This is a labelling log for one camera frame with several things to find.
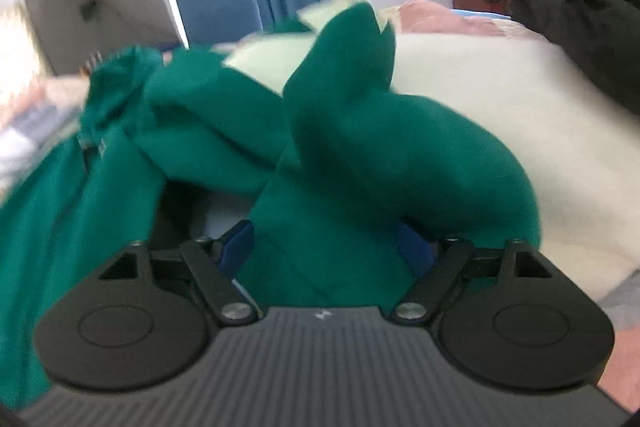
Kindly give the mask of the black wall charger plug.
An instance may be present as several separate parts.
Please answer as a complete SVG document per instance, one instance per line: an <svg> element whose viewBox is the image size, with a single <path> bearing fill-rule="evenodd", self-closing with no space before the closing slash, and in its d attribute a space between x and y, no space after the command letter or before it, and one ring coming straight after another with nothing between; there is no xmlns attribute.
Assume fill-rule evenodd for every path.
<svg viewBox="0 0 640 427"><path fill-rule="evenodd" d="M98 16L99 9L100 0L87 0L79 7L79 14L85 22L88 22Z"/></svg>

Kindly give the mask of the patchwork pastel quilt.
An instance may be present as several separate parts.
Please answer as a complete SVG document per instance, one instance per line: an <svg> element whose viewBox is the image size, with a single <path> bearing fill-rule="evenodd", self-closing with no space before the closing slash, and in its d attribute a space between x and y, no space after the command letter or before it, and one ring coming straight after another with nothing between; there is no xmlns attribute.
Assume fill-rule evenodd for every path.
<svg viewBox="0 0 640 427"><path fill-rule="evenodd" d="M404 34L515 37L523 27L504 16L450 10L409 0L382 12ZM76 128L89 89L84 74L49 77L21 5L1 10L1 197Z"/></svg>

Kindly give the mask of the green hooded sweatshirt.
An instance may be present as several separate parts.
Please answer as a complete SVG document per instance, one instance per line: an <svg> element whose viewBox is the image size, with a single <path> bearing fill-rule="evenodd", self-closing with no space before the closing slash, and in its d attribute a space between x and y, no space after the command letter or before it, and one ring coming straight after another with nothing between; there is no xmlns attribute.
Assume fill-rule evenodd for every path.
<svg viewBox="0 0 640 427"><path fill-rule="evenodd" d="M532 184L497 138L392 88L396 42L372 6L280 23L229 54L130 48L92 74L78 131L1 207L1 399L47 390L43 313L116 251L149 239L186 182L250 203L238 279L259 306L390 309L413 284L396 230L483 247L540 241Z"/></svg>

